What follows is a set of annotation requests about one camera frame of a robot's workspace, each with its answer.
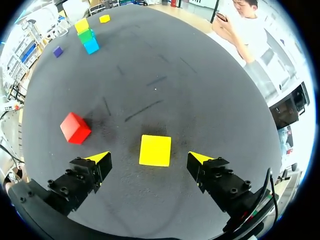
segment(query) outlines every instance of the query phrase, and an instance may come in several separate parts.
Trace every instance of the smartphone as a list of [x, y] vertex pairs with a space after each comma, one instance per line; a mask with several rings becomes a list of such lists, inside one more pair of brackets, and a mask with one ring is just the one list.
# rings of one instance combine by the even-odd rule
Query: smartphone
[[225, 16], [223, 16], [221, 13], [216, 12], [215, 15], [220, 18], [222, 21], [224, 22], [228, 22], [227, 18]]

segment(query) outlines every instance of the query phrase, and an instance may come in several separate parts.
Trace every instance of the yellow cube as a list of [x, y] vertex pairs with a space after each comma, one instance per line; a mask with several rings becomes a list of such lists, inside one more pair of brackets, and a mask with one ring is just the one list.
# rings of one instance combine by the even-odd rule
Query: yellow cube
[[100, 23], [104, 24], [110, 21], [110, 15], [103, 15], [99, 17]]
[[142, 135], [139, 164], [169, 167], [171, 137]]
[[85, 30], [87, 30], [89, 28], [89, 23], [88, 23], [86, 18], [83, 18], [83, 19], [77, 21], [74, 24], [74, 26], [75, 26], [76, 31], [79, 34], [79, 33], [83, 32], [83, 31], [85, 31]]

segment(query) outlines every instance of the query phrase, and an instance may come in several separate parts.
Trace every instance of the green cube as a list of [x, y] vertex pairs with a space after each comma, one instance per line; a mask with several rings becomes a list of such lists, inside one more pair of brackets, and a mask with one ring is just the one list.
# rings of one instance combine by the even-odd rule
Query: green cube
[[94, 32], [91, 28], [88, 28], [87, 30], [84, 30], [80, 33], [78, 33], [78, 37], [82, 44], [85, 44], [89, 42], [94, 37]]

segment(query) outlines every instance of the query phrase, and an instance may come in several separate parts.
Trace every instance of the red cube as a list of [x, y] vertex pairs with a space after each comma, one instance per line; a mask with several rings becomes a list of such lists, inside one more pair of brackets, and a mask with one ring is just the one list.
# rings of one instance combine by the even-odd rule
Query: red cube
[[77, 114], [70, 112], [60, 125], [68, 143], [82, 144], [91, 133], [86, 122]]

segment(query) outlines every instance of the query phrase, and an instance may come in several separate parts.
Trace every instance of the dark gray surface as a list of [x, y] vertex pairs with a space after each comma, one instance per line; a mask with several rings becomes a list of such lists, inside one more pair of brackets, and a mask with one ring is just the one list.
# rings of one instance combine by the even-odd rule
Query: dark gray surface
[[[88, 19], [98, 52], [88, 55], [72, 28], [39, 59], [22, 123], [30, 177], [46, 186], [73, 158], [111, 151], [112, 171], [71, 219], [122, 236], [220, 234], [229, 217], [198, 189], [188, 151], [224, 157], [256, 191], [267, 168], [277, 176], [281, 165], [267, 104], [238, 63], [190, 25], [136, 5], [108, 10], [111, 21], [100, 24], [105, 13]], [[55, 58], [58, 45], [64, 53]], [[69, 112], [92, 126], [83, 145], [67, 143], [60, 130]], [[142, 134], [172, 137], [170, 167], [139, 165]]]

